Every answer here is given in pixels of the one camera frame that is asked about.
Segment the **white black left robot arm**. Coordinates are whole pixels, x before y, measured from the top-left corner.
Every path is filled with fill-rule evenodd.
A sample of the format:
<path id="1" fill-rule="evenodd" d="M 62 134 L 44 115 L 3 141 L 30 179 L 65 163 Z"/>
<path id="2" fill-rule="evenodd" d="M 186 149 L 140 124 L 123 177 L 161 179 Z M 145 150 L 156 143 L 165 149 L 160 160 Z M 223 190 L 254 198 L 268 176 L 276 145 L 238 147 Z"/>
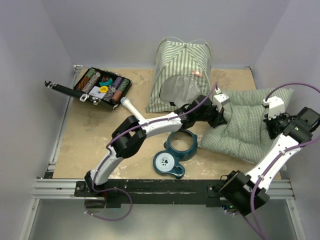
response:
<path id="1" fill-rule="evenodd" d="M 186 104 L 167 115 L 146 119 L 137 117 L 139 111 L 128 98 L 122 99 L 122 104 L 128 107 L 132 115 L 112 133 L 112 139 L 106 145 L 107 152 L 100 163 L 86 173 L 86 191 L 92 196 L 99 196 L 114 169 L 122 160 L 134 156 L 147 138 L 186 130 L 196 122 L 207 122 L 213 128 L 226 124 L 223 112 L 228 101 L 229 97 L 223 93 L 216 94 L 213 98 L 200 95 L 191 104 Z"/>

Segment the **green striped pet tent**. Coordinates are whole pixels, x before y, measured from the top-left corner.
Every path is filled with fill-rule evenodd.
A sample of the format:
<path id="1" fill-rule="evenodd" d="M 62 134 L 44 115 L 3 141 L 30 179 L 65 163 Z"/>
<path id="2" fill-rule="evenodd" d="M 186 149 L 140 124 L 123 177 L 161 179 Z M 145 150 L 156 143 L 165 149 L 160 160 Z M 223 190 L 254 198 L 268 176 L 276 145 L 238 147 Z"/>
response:
<path id="1" fill-rule="evenodd" d="M 210 53 L 205 45 L 167 41 L 154 65 L 147 113 L 172 112 L 211 91 Z"/>

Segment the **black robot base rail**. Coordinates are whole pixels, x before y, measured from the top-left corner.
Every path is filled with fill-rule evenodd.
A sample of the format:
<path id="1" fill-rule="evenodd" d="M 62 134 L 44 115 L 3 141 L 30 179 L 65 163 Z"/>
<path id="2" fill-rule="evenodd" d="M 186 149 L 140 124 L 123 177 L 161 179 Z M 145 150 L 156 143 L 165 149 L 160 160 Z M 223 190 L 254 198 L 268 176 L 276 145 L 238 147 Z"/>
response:
<path id="1" fill-rule="evenodd" d="M 85 181 L 77 181 L 74 195 L 84 198 L 89 209 L 136 205 L 220 206 L 223 179 L 110 179 L 93 191 Z"/>

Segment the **green checkered pet cushion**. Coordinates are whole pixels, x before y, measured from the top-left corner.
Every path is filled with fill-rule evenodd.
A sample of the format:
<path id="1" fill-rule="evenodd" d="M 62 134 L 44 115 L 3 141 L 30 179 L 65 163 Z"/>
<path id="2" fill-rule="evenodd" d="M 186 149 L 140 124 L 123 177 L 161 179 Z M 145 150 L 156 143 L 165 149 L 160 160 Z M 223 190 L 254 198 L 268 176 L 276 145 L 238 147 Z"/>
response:
<path id="1" fill-rule="evenodd" d="M 263 106 L 263 100 L 271 91 L 271 88 L 223 91 L 230 100 L 223 113 L 227 124 L 209 127 L 200 147 L 258 164 L 273 142 L 264 122 L 268 111 Z"/>

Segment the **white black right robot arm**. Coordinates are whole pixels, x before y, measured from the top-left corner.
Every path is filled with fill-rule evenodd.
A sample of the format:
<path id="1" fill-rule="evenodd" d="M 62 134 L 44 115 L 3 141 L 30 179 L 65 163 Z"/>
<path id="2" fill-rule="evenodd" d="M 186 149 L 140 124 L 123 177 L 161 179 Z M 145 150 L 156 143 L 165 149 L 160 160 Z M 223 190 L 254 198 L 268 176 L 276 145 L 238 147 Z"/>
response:
<path id="1" fill-rule="evenodd" d="M 267 191 L 272 180 L 292 156 L 311 143 L 313 133 L 320 125 L 320 115 L 304 107 L 296 115 L 281 113 L 275 118 L 265 118 L 264 122 L 273 140 L 269 151 L 249 172 L 232 171 L 219 190 L 244 216 L 270 199 Z"/>

